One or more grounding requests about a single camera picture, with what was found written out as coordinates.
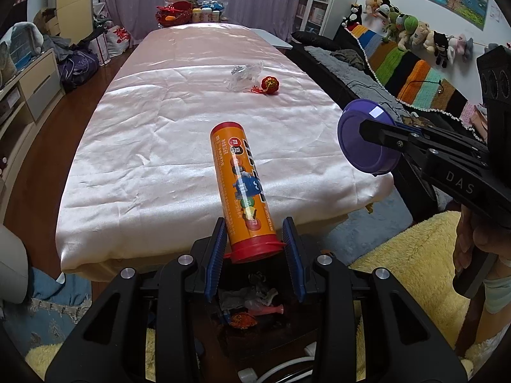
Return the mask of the person's right hand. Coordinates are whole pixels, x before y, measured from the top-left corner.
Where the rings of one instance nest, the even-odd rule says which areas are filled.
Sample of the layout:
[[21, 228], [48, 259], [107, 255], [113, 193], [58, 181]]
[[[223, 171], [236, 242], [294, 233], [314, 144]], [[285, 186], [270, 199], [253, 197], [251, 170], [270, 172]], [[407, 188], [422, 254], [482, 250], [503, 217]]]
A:
[[469, 267], [476, 248], [499, 257], [490, 273], [491, 278], [506, 278], [510, 275], [510, 231], [486, 226], [466, 206], [462, 206], [453, 252], [456, 275]]

